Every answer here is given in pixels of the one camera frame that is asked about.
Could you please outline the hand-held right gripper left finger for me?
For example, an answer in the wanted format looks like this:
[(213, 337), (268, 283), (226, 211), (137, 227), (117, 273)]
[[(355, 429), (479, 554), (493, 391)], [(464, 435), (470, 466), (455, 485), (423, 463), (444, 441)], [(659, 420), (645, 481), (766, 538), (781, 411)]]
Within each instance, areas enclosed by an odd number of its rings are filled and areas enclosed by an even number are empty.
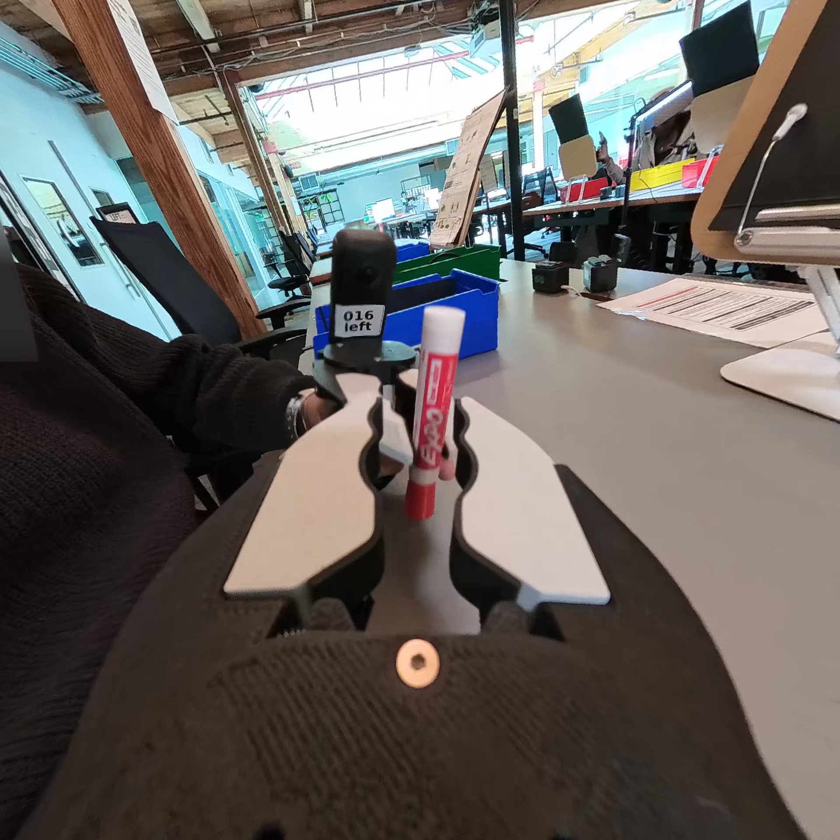
[(361, 373), (337, 384), (345, 404), (282, 456), (224, 583), (229, 599), (287, 598), (303, 614), (325, 597), (355, 608), (379, 584), (381, 384)]

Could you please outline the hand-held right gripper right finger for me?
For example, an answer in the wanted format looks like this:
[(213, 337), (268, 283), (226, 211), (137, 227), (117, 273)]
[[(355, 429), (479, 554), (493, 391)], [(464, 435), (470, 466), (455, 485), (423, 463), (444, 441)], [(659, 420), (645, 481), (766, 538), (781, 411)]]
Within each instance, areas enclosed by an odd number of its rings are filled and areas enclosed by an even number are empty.
[(451, 581), (480, 611), (602, 606), (611, 594), (552, 458), (471, 397), (456, 404)]

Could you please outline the red marker with white cap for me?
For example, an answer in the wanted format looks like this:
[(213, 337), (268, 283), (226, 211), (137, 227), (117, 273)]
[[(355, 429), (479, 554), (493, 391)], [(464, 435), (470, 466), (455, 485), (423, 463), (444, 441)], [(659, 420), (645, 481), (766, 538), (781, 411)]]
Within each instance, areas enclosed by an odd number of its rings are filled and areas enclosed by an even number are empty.
[(406, 515), (424, 521), (434, 515), (436, 483), (459, 362), (466, 313), (446, 306), (427, 307), (416, 379), (414, 459), (406, 487)]

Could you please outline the person's left hand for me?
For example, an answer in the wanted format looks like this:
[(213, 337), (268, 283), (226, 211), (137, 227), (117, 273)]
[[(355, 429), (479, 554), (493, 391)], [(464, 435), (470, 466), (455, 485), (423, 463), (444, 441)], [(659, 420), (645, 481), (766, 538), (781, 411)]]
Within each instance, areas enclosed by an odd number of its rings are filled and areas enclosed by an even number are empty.
[(298, 408), (299, 434), (305, 434), (341, 409), (342, 405), (327, 395), (312, 390), (302, 394)]

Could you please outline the green plastic bin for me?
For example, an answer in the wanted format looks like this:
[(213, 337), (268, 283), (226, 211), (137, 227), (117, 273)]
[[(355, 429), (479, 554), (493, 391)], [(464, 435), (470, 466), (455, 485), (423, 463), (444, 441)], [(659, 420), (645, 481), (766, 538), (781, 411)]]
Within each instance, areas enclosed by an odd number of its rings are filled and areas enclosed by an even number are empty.
[(393, 286), (431, 276), (449, 277), (453, 270), (461, 270), (489, 280), (499, 280), (500, 267), (499, 246), (461, 246), (398, 262)]

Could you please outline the blue plastic bin with tag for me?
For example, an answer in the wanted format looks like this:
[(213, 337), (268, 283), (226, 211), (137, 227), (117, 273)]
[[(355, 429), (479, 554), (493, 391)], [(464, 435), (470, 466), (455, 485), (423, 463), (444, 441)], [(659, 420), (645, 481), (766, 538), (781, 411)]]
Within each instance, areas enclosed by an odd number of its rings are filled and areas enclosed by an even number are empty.
[(461, 269), (393, 287), (391, 265), (346, 265), (316, 309), (317, 359), (362, 371), (410, 366), (429, 349), (464, 359), (497, 348), (500, 282)]

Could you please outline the cardboard sheet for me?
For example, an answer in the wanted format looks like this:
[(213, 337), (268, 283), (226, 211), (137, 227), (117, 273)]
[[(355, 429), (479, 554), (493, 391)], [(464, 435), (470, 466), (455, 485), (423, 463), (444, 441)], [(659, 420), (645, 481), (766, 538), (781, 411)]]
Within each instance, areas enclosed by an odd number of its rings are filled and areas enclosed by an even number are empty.
[(428, 240), (433, 251), (466, 242), (480, 188), (480, 164), (507, 98), (508, 90), (503, 88), (464, 120)]

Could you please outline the black pole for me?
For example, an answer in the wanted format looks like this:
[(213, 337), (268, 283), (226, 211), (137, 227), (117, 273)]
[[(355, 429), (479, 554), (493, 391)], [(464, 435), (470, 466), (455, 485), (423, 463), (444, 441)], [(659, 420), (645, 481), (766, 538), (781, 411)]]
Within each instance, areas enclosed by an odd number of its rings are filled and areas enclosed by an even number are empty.
[(505, 87), (505, 117), (508, 152), (509, 221), (513, 244), (513, 258), (525, 260), (522, 223), (522, 164), (518, 110), (518, 75), (516, 65), (517, 20), (513, 1), (499, 1), (500, 42), (503, 82)]

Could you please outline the black and tan board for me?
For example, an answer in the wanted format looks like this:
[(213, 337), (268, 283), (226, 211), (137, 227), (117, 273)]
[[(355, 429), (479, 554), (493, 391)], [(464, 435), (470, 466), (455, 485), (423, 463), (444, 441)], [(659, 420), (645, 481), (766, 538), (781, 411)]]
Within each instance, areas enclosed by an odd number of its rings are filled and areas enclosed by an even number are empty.
[(549, 109), (559, 139), (559, 162), (567, 182), (593, 177), (598, 164), (594, 141), (589, 133), (581, 98), (573, 94)]
[(696, 149), (709, 155), (725, 144), (760, 67), (751, 3), (731, 7), (679, 43), (692, 89)]

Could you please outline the printed paper sheet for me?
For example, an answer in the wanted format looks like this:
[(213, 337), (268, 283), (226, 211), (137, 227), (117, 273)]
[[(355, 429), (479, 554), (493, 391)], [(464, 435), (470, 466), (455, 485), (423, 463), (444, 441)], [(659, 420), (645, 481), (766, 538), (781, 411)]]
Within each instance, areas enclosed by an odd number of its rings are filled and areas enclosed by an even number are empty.
[(813, 294), (678, 276), (600, 304), (615, 314), (768, 350), (827, 331)]

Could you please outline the white stand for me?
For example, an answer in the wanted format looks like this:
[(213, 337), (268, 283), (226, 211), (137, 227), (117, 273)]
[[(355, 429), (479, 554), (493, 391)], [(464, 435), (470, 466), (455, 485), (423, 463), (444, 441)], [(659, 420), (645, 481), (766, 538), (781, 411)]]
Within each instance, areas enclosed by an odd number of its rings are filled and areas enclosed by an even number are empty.
[(839, 274), (836, 266), (803, 266), (827, 331), (736, 360), (721, 378), (745, 390), (839, 421)]

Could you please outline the yellow plastic bin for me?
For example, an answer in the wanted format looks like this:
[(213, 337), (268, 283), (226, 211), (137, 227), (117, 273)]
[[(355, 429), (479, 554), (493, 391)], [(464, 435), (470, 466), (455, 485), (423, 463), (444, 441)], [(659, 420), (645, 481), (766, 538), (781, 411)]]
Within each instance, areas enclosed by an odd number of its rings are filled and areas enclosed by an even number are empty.
[(681, 184), (684, 168), (695, 162), (695, 158), (688, 158), (634, 171), (631, 178), (631, 193), (653, 191), (659, 187)]

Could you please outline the black display board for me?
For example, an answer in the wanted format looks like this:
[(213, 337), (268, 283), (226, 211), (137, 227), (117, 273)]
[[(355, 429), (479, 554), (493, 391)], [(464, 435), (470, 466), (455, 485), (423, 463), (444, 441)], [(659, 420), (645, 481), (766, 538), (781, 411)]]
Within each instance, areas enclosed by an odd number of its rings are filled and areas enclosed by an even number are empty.
[(790, 2), (697, 203), (714, 259), (838, 273), (839, 2)]

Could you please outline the wooden post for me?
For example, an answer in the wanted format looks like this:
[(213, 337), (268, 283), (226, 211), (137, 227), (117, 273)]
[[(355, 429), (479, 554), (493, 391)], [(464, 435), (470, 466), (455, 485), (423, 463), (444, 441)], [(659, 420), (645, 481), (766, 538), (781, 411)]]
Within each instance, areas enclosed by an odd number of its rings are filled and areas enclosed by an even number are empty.
[(246, 339), (266, 332), (177, 127), (153, 110), (107, 1), (55, 1), (76, 47), (187, 260)]

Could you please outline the paper notice on post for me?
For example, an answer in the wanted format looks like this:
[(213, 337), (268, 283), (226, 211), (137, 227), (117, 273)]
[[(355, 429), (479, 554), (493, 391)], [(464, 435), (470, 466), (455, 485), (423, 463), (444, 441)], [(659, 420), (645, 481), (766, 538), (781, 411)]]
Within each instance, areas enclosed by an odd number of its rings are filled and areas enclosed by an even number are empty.
[(174, 125), (179, 125), (179, 119), (165, 92), (131, 3), (129, 1), (107, 1), (107, 3), (150, 106)]

